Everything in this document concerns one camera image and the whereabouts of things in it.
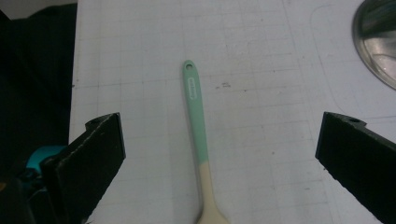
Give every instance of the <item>white grid paper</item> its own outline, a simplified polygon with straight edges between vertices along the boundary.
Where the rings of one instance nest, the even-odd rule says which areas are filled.
[[[379,223],[314,158],[325,110],[396,139],[394,91],[353,49],[360,2],[80,0],[70,138],[120,112],[126,150],[90,221],[195,222],[181,82],[191,59],[215,197],[231,223]]]

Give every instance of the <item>spatula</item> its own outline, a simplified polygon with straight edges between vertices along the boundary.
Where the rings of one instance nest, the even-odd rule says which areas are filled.
[[[216,206],[213,196],[209,158],[207,156],[201,84],[198,78],[198,71],[192,61],[186,61],[183,64],[183,81],[187,107],[189,109],[193,144],[198,155],[199,175],[201,177],[201,189],[204,201],[203,213],[198,220],[198,224],[229,224]]]

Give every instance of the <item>mint green handle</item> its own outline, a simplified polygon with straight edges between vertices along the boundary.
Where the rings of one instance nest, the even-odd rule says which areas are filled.
[[[193,142],[197,150],[198,162],[202,164],[208,161],[204,106],[198,71],[192,61],[186,61],[183,64],[183,82],[187,107],[189,108]]]

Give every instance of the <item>teal plastic part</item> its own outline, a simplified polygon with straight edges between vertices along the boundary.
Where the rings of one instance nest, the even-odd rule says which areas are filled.
[[[208,161],[204,106],[198,71],[195,64],[190,60],[183,64],[183,82],[189,109],[193,143],[198,154],[198,162],[202,164]]]
[[[38,173],[41,174],[40,162],[42,162],[47,157],[58,154],[64,148],[65,146],[40,147],[32,154],[32,156],[30,156],[26,168],[36,169]]]

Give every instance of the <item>black cloth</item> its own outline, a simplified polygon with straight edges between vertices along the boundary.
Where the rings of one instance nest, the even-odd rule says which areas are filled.
[[[76,16],[72,4],[0,21],[0,176],[68,143]]]

